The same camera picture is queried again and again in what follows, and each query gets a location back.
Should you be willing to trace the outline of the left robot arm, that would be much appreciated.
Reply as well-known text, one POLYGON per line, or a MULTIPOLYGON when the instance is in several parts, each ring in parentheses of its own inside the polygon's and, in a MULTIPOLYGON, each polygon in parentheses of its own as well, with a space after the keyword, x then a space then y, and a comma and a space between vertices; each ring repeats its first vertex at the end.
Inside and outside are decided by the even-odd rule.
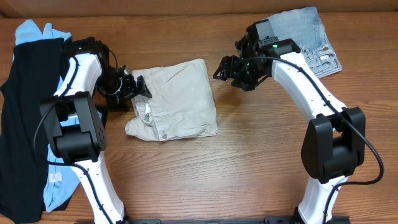
POLYGON ((134 78, 125 66, 111 66, 113 52, 100 40, 77 40, 63 51, 69 61, 62 86, 40 102, 51 150, 61 166, 71 167, 92 207, 94 223, 132 223, 118 197, 104 161, 106 131, 93 101, 98 91, 110 111, 127 111, 126 102, 152 95, 144 78, 134 78))

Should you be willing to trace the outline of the beige khaki shorts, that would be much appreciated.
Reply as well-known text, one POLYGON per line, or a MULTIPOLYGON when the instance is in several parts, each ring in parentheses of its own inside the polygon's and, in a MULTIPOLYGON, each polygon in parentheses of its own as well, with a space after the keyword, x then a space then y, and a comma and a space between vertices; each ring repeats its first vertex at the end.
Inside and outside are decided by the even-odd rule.
POLYGON ((136 117, 126 124, 127 135, 144 141, 217 135, 216 106, 203 59, 134 70, 132 75, 144 78, 152 97, 132 99, 136 117))

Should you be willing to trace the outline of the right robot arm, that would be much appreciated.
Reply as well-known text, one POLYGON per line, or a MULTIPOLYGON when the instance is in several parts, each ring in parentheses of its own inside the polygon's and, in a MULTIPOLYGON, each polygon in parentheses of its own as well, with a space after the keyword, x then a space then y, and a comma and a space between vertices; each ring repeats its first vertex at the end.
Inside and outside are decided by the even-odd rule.
POLYGON ((267 19, 247 27, 235 47, 240 54, 222 58, 213 77, 232 79, 232 86, 244 91, 271 77, 308 123, 301 148, 309 175, 304 198, 292 216, 266 217, 265 223, 349 223, 331 211, 340 185, 364 161, 364 113, 335 98, 311 71, 300 47, 292 39, 279 40, 267 19))

